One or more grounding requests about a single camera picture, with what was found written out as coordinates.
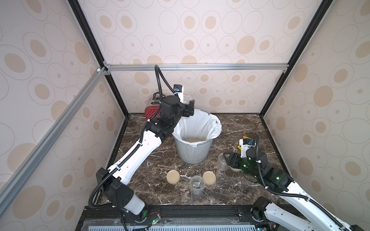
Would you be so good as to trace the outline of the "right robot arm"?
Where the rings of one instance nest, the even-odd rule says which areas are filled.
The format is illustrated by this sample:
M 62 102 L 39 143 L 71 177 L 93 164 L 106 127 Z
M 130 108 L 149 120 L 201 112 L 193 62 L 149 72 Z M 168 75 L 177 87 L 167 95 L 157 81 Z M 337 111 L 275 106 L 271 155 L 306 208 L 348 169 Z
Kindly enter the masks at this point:
M 260 135 L 240 140 L 240 154 L 223 153 L 228 166 L 256 179 L 268 192 L 287 201 L 304 217 L 294 215 L 267 198 L 259 197 L 251 207 L 256 222 L 278 224 L 291 231 L 360 231 L 358 225 L 349 225 L 313 199 L 284 170 L 270 166 L 267 155 L 259 148 Z

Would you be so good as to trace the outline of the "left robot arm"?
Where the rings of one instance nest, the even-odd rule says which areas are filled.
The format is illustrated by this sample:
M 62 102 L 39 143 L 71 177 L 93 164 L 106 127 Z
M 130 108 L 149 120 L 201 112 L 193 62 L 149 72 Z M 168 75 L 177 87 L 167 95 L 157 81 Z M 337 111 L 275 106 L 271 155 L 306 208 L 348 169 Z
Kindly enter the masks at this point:
M 88 201 L 92 209 L 114 206 L 120 211 L 129 211 L 144 219 L 147 215 L 147 205 L 128 187 L 128 183 L 147 157 L 172 135 L 180 119 L 194 115 L 195 101 L 184 104 L 183 86 L 175 84 L 171 88 L 172 94 L 163 96 L 161 83 L 167 83 L 167 80 L 158 65 L 154 66 L 154 70 L 160 95 L 159 108 L 143 125 L 134 146 L 109 168 L 101 168 L 96 173 L 98 185 Z M 98 192 L 101 192 L 109 203 L 96 205 L 94 198 Z

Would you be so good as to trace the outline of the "beige jar lid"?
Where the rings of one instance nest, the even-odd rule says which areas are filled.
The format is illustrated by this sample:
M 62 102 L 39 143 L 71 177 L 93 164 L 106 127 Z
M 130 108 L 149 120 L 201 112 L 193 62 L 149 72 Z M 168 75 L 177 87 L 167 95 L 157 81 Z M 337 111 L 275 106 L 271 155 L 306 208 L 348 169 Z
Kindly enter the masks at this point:
M 213 185 L 216 183 L 216 175 L 212 171 L 205 171 L 202 177 L 206 185 Z
M 230 169 L 231 169 L 232 171 L 234 171 L 234 172 L 241 172 L 241 171 L 242 171 L 241 169 L 238 169 L 238 168 L 232 168 L 232 167 L 230 167 Z
M 166 180 L 170 184 L 177 184 L 180 180 L 180 174 L 177 170 L 170 170 L 166 175 Z

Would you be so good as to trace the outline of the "glass rice jar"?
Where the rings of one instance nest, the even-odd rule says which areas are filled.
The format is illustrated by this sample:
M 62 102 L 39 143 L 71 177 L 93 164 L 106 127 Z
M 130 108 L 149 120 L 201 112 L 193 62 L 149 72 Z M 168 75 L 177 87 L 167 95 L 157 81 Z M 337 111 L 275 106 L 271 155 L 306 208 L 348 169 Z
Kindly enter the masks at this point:
M 186 110 L 194 109 L 195 107 L 195 100 L 190 95 L 187 94 L 183 95 L 181 103 L 183 104 L 182 107 Z
M 193 176 L 189 181 L 190 192 L 195 196 L 200 196 L 205 187 L 205 181 L 201 176 Z
M 218 168 L 219 171 L 227 171 L 229 169 L 229 166 L 227 165 L 227 162 L 223 154 L 220 154 L 218 156 L 216 167 Z

